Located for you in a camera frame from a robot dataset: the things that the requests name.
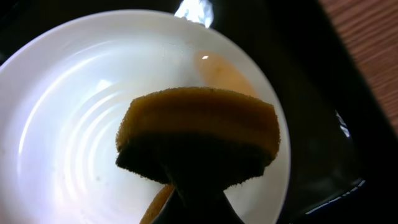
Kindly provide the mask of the light blue rimmed plate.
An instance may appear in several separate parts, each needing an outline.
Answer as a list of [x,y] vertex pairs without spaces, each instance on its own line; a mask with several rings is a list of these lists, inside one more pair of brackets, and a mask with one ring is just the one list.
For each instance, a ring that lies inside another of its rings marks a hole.
[[255,62],[215,30],[156,11],[64,23],[1,65],[1,222],[138,223],[161,185],[118,168],[115,137],[133,98],[203,86],[199,64],[232,63],[275,106],[281,144],[262,177],[226,194],[246,223],[275,223],[290,174],[279,99]]

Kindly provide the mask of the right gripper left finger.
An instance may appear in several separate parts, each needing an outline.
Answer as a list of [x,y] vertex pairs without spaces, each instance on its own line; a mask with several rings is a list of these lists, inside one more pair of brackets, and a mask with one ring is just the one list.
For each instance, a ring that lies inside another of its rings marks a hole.
[[151,224],[184,224],[186,221],[186,209],[178,192],[174,190]]

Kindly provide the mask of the green yellow sponge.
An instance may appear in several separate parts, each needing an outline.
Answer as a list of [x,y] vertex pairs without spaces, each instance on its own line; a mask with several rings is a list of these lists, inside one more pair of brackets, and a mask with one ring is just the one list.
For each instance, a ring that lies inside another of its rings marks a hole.
[[163,185],[151,223],[176,190],[192,223],[203,196],[263,175],[280,147],[274,107],[231,90],[181,87],[134,99],[116,135],[116,165]]

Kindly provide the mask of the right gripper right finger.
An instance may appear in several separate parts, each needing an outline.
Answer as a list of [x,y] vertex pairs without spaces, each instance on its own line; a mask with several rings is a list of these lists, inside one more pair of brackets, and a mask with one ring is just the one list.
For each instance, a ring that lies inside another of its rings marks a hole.
[[192,223],[244,224],[232,208],[226,195],[203,196],[192,208]]

